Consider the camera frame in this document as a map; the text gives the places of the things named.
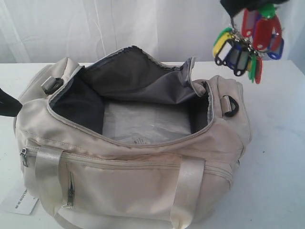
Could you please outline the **colourful key tag bunch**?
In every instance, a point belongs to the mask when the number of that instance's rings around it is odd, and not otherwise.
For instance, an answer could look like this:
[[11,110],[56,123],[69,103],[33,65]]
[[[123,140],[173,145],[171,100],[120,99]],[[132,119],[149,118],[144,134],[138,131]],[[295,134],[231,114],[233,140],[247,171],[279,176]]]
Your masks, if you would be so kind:
[[278,4],[268,4],[254,11],[243,9],[231,18],[231,26],[220,32],[213,46],[214,62],[227,66],[235,76],[248,74],[249,80],[259,84],[263,71],[263,57],[282,58],[284,39],[276,14]]

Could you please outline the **cream fabric duffel bag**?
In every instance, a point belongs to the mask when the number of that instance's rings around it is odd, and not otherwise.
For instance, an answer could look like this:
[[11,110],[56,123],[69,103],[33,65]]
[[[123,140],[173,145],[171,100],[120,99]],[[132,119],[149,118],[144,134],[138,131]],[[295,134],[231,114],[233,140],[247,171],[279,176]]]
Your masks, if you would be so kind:
[[24,185],[66,229],[185,229],[230,190],[251,141],[243,86],[142,49],[45,66],[14,119]]

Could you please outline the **white paper label tag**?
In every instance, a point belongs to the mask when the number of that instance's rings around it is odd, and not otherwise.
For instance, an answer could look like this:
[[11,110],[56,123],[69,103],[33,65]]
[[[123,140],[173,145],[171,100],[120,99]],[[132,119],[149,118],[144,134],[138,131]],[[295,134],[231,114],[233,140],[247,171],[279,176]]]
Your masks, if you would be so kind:
[[24,185],[17,184],[1,202],[0,209],[9,213],[30,215],[37,202],[38,198],[32,196]]

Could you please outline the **white backdrop curtain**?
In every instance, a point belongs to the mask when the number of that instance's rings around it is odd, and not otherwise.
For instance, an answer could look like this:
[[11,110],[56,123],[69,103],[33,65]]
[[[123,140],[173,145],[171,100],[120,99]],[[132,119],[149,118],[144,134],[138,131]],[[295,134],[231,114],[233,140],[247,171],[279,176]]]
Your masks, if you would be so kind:
[[131,45],[164,62],[210,61],[229,25],[217,0],[3,0],[0,61],[95,62]]

